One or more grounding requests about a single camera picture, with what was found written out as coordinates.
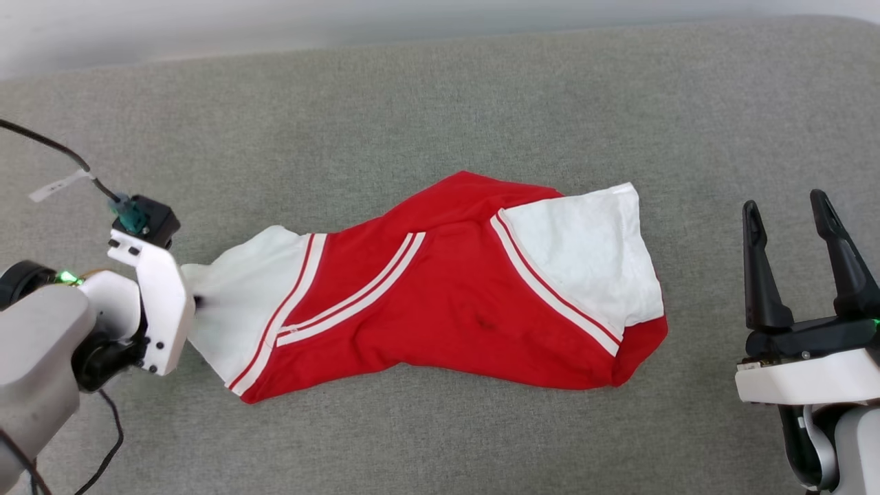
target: red and white garment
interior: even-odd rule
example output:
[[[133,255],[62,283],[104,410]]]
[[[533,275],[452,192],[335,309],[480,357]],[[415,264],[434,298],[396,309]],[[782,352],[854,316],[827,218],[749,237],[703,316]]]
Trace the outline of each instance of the red and white garment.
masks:
[[[210,265],[193,346],[246,403],[398,363],[618,386],[667,333],[632,184],[459,173],[338,233],[271,226]]]

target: robotic arm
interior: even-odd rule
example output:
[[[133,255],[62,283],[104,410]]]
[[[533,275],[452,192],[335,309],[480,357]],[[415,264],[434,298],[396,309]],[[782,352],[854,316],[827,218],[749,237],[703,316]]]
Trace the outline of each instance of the robotic arm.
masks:
[[[758,205],[743,207],[748,358],[737,367],[744,402],[777,404],[788,462],[808,492],[880,491],[880,289],[828,196],[810,193],[828,245],[835,316],[795,322],[767,260]]]
[[[177,366],[195,302],[166,250],[180,222],[167,206],[135,196],[119,218],[111,258],[135,268],[137,282],[111,271],[85,279],[19,262],[0,277],[0,428],[32,460],[76,412],[80,392],[94,392],[117,373],[140,367],[166,375]],[[0,448],[0,493],[25,468]]]

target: red stripe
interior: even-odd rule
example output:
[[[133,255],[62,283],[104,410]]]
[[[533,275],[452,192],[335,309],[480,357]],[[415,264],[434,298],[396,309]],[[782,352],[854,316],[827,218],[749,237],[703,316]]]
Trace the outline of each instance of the red stripe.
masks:
[[[580,314],[583,318],[585,318],[586,320],[590,321],[590,323],[592,323],[593,325],[596,325],[597,327],[599,327],[599,328],[600,328],[603,332],[605,332],[605,334],[608,335],[608,337],[611,338],[611,339],[612,339],[617,345],[620,345],[620,339],[618,339],[613,333],[611,333],[610,331],[608,331],[608,329],[606,329],[605,327],[603,327],[602,325],[600,325],[600,324],[598,323],[598,321],[593,320],[592,318],[590,318],[589,315],[585,314],[583,311],[581,311],[580,309],[578,309],[576,306],[574,306],[573,304],[571,304],[570,302],[568,302],[567,300],[565,300],[562,296],[560,296],[560,295],[554,290],[553,287],[550,286],[550,284],[547,283],[547,281],[545,281],[543,278],[541,278],[540,275],[538,275],[538,272],[537,272],[537,271],[536,271],[536,270],[535,270],[535,269],[529,264],[528,259],[523,255],[522,252],[520,252],[520,250],[519,250],[519,246],[517,245],[517,242],[516,242],[516,240],[514,239],[513,234],[510,232],[510,229],[507,227],[507,224],[504,223],[504,219],[501,217],[500,212],[495,214],[495,218],[498,218],[498,222],[501,224],[502,227],[504,227],[504,231],[507,233],[508,238],[510,238],[510,244],[512,244],[514,250],[517,251],[517,255],[519,256],[519,259],[522,260],[523,265],[525,265],[525,267],[529,270],[529,272],[531,272],[531,274],[532,274],[532,275],[533,275],[533,276],[534,276],[539,282],[541,282],[541,285],[544,285],[544,287],[545,287],[548,291],[550,291],[550,293],[553,294],[553,296],[554,296],[555,298],[557,298],[562,304],[564,304],[565,306],[571,308],[571,310],[574,311],[575,313]]]
[[[287,330],[286,332],[281,332],[281,333],[278,334],[278,336],[286,336],[286,335],[288,335],[288,334],[292,334],[293,332],[296,332],[296,331],[299,331],[299,330],[305,330],[305,329],[308,329],[308,328],[310,328],[310,327],[313,327],[313,326],[317,325],[318,323],[321,323],[322,321],[325,321],[325,320],[327,320],[328,318],[332,318],[333,316],[339,314],[339,312],[341,312],[341,311],[345,311],[345,310],[348,309],[349,307],[352,307],[353,305],[357,304],[357,302],[360,301],[361,299],[363,299],[363,298],[369,296],[370,294],[372,294],[373,292],[375,292],[376,289],[377,289],[380,285],[382,285],[382,283],[383,283],[385,280],[387,280],[387,278],[390,277],[390,276],[392,275],[392,273],[394,273],[394,270],[395,270],[398,266],[400,266],[400,264],[403,262],[403,259],[407,257],[407,251],[409,251],[409,249],[413,246],[413,243],[414,243],[414,242],[415,242],[415,235],[413,235],[413,236],[410,237],[409,242],[407,243],[407,246],[404,247],[404,249],[403,249],[403,253],[400,255],[400,258],[398,258],[397,262],[395,262],[394,265],[391,267],[391,269],[388,270],[388,273],[386,273],[385,276],[382,277],[382,279],[379,280],[378,283],[377,283],[376,285],[374,285],[372,289],[368,290],[367,292],[364,292],[364,293],[361,295],[361,297],[359,297],[359,298],[357,298],[357,299],[355,299],[355,300],[349,302],[347,305],[345,305],[345,306],[343,306],[343,307],[337,309],[336,311],[333,311],[332,313],[328,314],[327,316],[324,316],[323,318],[320,318],[319,320],[316,320],[316,321],[313,321],[312,323],[309,323],[308,325],[305,325],[305,326],[303,326],[303,327],[300,327],[300,326],[294,324],[293,327],[294,327],[295,329],[293,329],[293,330]]]
[[[312,254],[312,241],[315,239],[314,234],[309,236],[309,243],[305,246],[305,258],[303,259],[303,266],[299,270],[299,277],[297,277],[297,282],[293,284],[293,289],[290,289],[290,293],[286,298],[282,301],[281,305],[275,309],[275,312],[272,313],[272,318],[269,318],[269,323],[266,324],[266,328],[263,329],[263,336],[260,338],[260,344],[257,346],[257,351],[253,354],[253,358],[251,359],[251,363],[247,365],[245,371],[241,372],[241,374],[236,378],[229,386],[229,388],[235,388],[236,384],[241,381],[242,378],[245,377],[247,372],[251,371],[253,364],[257,362],[257,356],[260,355],[260,351],[262,351],[263,345],[266,343],[266,334],[268,334],[269,329],[272,327],[272,323],[275,322],[275,318],[278,316],[278,313],[281,311],[281,308],[287,304],[287,301],[290,300],[290,297],[294,292],[297,291],[299,284],[303,281],[303,275],[305,275],[305,267],[308,266],[309,263],[309,255]]]

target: striped trim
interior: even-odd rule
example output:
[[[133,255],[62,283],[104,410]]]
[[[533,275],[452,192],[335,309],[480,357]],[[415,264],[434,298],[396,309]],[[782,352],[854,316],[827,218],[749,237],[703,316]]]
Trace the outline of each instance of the striped trim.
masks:
[[[305,257],[303,259],[303,267],[299,271],[297,281],[293,284],[293,289],[284,298],[281,305],[272,313],[266,327],[263,329],[262,339],[257,351],[254,353],[250,364],[247,365],[245,371],[228,385],[229,389],[237,395],[244,394],[260,377],[266,363],[269,361],[269,355],[275,347],[275,338],[278,329],[284,323],[284,317],[293,311],[293,308],[299,304],[303,296],[308,292],[309,287],[315,279],[315,273],[318,271],[321,253],[324,251],[324,243],[326,242],[325,233],[311,234],[309,242],[305,248]]]
[[[510,262],[513,263],[519,276],[556,313],[559,313],[565,319],[587,332],[609,354],[616,356],[617,350],[620,347],[620,339],[554,290],[545,280],[545,277],[539,274],[540,272],[536,268],[535,263],[529,260],[525,251],[517,245],[516,237],[502,215],[503,210],[498,211],[490,220],[490,224],[495,229],[495,233],[498,234],[498,239],[501,240],[504,250],[507,251]]]
[[[400,249],[398,249],[391,261],[369,284],[365,285],[363,289],[351,297],[314,318],[281,328],[281,332],[278,334],[277,345],[293,344],[310,336],[315,336],[346,321],[376,302],[382,294],[388,292],[388,289],[394,285],[394,282],[407,269],[407,266],[413,261],[413,257],[422,245],[424,238],[425,233],[407,234],[407,237],[400,245]]]

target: gray fabric surface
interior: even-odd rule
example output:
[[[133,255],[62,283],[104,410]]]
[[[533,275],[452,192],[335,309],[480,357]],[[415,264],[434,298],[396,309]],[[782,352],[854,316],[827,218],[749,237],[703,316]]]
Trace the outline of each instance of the gray fabric surface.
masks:
[[[95,70],[0,84],[0,112],[169,203],[173,253],[210,262],[267,225],[341,229],[459,169],[579,194],[632,181],[670,336],[618,389],[398,366],[256,406],[187,349],[110,392],[126,444],[98,493],[795,494],[777,413],[742,404],[740,208],[759,202],[784,299],[834,294],[808,193],[880,273],[880,29],[839,18],[634,27]],[[111,216],[0,136],[0,264],[115,267]],[[106,406],[40,457],[73,492],[113,445]]]

